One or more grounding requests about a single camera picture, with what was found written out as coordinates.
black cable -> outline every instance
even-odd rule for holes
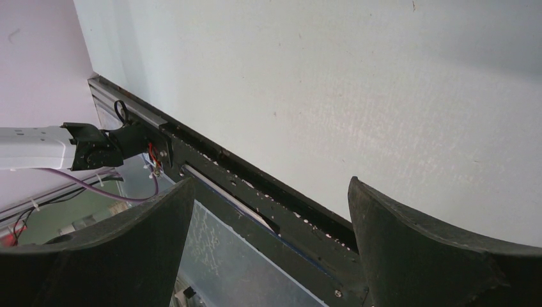
[[[118,111],[118,105],[120,104],[120,106],[122,107],[122,111],[124,112],[124,117],[122,117],[122,115],[120,114],[120,112]],[[114,109],[115,109],[115,114],[117,114],[117,117],[119,118],[119,120],[121,121],[122,125],[126,125],[128,124],[128,108],[126,107],[126,104],[124,103],[124,101],[122,100],[117,100],[115,103],[114,103]]]
[[[102,182],[106,182],[106,181],[124,181],[124,179],[117,178],[117,177],[105,177],[105,178],[102,179]],[[100,183],[99,180],[90,183],[90,185],[95,185],[95,184],[98,184],[98,183]],[[71,190],[70,192],[59,195],[57,197],[54,197],[54,198],[52,198],[52,199],[50,199],[48,201],[44,201],[43,203],[39,203],[38,207],[45,206],[45,205],[50,205],[50,204],[53,204],[53,203],[63,203],[65,201],[72,200],[75,197],[77,197],[78,195],[80,195],[81,193],[83,193],[84,191],[86,191],[85,187],[80,187],[80,188]],[[19,215],[19,217],[17,218],[15,224],[13,225],[13,238],[15,239],[13,241],[13,246],[16,246],[17,243],[19,242],[20,235],[24,231],[24,227],[26,226],[26,223],[28,222],[28,219],[30,218],[30,214],[32,214],[32,212],[34,212],[35,209],[36,209],[35,207],[28,208],[25,211],[23,211]],[[22,216],[24,216],[24,214],[27,213],[27,212],[28,212],[28,215],[26,216],[26,218],[23,221],[22,228],[20,229],[19,232],[17,232],[16,227],[17,227],[19,221],[22,219]]]

purple cable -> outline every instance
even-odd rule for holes
[[[64,177],[66,179],[69,179],[69,180],[75,182],[76,184],[79,184],[80,186],[86,188],[87,190],[93,191],[94,193],[98,193],[100,195],[103,195],[103,196],[106,196],[106,197],[109,197],[109,198],[112,198],[114,200],[133,201],[133,202],[141,203],[142,201],[146,201],[149,198],[151,198],[151,197],[155,196],[156,194],[158,194],[158,180],[156,179],[155,175],[153,175],[153,181],[154,181],[154,195],[153,196],[150,196],[149,198],[127,198],[127,197],[118,196],[118,195],[111,194],[111,193],[102,191],[100,189],[97,189],[96,187],[93,187],[92,185],[89,185],[84,181],[81,181],[81,180],[79,180],[79,179],[77,179],[77,178],[75,178],[75,177],[73,177],[71,175],[63,173],[63,172],[61,172],[59,170],[56,170],[56,169],[52,169],[52,168],[36,168],[36,169],[39,169],[40,171],[46,171],[48,173],[53,173],[55,175],[59,175],[61,177]]]

